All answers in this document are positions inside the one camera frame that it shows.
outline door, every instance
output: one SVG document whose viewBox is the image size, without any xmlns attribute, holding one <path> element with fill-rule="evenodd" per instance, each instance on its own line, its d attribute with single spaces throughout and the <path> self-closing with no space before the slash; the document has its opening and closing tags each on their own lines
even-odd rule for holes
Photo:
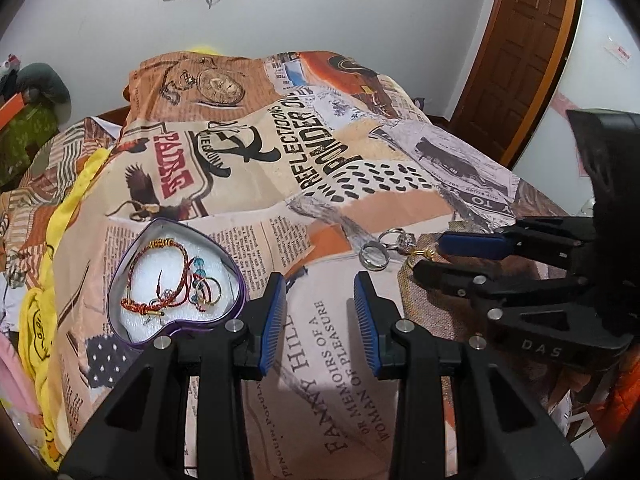
<svg viewBox="0 0 640 480">
<path fill-rule="evenodd" d="M 453 134 L 493 160 L 514 162 L 514 143 L 527 140 L 524 120 L 532 126 L 555 79 L 573 9 L 575 0 L 496 0 L 450 124 Z M 534 101 L 538 108 L 532 111 Z"/>
</svg>

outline wall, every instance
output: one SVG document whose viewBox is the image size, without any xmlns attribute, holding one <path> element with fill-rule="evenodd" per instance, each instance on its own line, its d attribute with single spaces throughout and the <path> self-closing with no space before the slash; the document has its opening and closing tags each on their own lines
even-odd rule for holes
<svg viewBox="0 0 640 480">
<path fill-rule="evenodd" d="M 0 55 L 48 62 L 69 86 L 70 120 L 123 106 L 127 74 L 151 56 L 208 44 L 261 57 L 333 50 L 396 79 L 442 115 L 483 0 L 26 0 Z"/>
<path fill-rule="evenodd" d="M 605 49 L 609 38 L 631 54 L 628 66 Z M 609 0 L 583 1 L 558 91 L 578 108 L 640 112 L 640 48 Z M 552 108 L 546 110 L 513 171 L 569 214 L 576 214 L 593 196 L 591 181 L 578 173 L 569 123 Z"/>
<path fill-rule="evenodd" d="M 460 75 L 458 76 L 458 81 L 456 82 L 456 85 L 451 94 L 451 98 L 449 99 L 449 104 L 447 105 L 447 108 L 444 112 L 444 118 L 446 118 L 447 120 L 450 120 L 453 116 L 453 112 L 456 111 L 456 106 L 458 106 L 458 101 L 460 100 L 462 91 L 465 89 L 466 80 L 468 79 L 469 74 L 471 73 L 471 68 L 474 65 L 474 61 L 476 60 L 476 55 L 478 54 L 480 43 L 482 43 L 484 31 L 486 30 L 487 23 L 489 22 L 491 10 L 494 7 L 494 1 L 495 0 L 484 0 L 482 2 L 480 16 L 478 17 L 478 24 L 476 25 L 476 31 L 471 39 L 464 64 L 462 65 L 462 70 L 460 71 Z"/>
</svg>

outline silver screw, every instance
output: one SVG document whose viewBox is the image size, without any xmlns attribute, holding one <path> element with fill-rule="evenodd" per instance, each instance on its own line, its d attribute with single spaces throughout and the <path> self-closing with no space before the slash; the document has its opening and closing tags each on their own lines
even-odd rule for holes
<svg viewBox="0 0 640 480">
<path fill-rule="evenodd" d="M 486 316 L 491 321 L 498 321 L 502 317 L 502 309 L 501 308 L 492 308 L 489 312 L 486 313 Z"/>
<path fill-rule="evenodd" d="M 409 321 L 408 319 L 401 319 L 400 321 L 396 321 L 396 328 L 400 332 L 407 334 L 415 328 L 415 325 L 413 324 L 412 321 Z"/>
<path fill-rule="evenodd" d="M 154 339 L 154 346 L 158 350 L 164 350 L 165 348 L 169 348 L 171 346 L 171 338 L 167 335 L 161 335 Z"/>
<path fill-rule="evenodd" d="M 244 328 L 244 322 L 242 319 L 230 319 L 225 323 L 225 328 L 229 332 L 240 332 Z"/>
<path fill-rule="evenodd" d="M 469 346 L 474 350 L 484 350 L 486 348 L 486 339 L 481 335 L 473 335 L 469 338 Z"/>
</svg>

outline brown wooden door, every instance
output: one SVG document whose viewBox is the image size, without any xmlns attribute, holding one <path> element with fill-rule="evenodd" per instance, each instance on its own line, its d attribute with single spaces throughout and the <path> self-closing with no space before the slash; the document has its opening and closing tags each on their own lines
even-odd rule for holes
<svg viewBox="0 0 640 480">
<path fill-rule="evenodd" d="M 501 161 L 543 81 L 565 3 L 501 0 L 497 13 L 494 6 L 493 28 L 490 20 L 451 121 L 452 133 L 494 160 Z"/>
</svg>

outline bedsheet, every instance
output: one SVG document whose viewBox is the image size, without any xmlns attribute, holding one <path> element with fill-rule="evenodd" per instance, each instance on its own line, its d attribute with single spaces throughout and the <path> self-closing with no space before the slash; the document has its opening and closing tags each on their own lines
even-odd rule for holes
<svg viewBox="0 0 640 480">
<path fill-rule="evenodd" d="M 296 278 L 274 368 L 261 383 L 243 385 L 256 478 L 386 478 L 397 385 L 373 378 L 359 344 L 358 250 L 393 227 L 432 246 L 446 229 L 488 232 L 519 216 L 562 211 L 433 126 L 392 79 L 339 54 L 165 54 L 131 74 L 129 95 L 127 125 L 54 255 L 58 321 L 48 382 L 56 451 L 68 449 L 136 358 L 107 322 L 106 290 L 146 222 L 169 218 L 220 243 L 252 298 L 274 270 Z M 93 123 L 77 134 L 91 137 L 91 129 L 104 140 Z M 7 243 L 24 245 L 17 233 Z M 20 262 L 28 282 L 37 280 L 37 266 Z M 465 340 L 475 332 L 464 300 L 427 295 L 403 263 L 394 255 L 372 273 L 379 294 L 437 336 Z M 497 270 L 558 272 L 519 258 Z M 549 402 L 558 370 L 511 363 Z M 195 474 L 197 380 L 190 390 L 185 466 Z M 444 398 L 454 472 L 446 388 Z"/>
</svg>

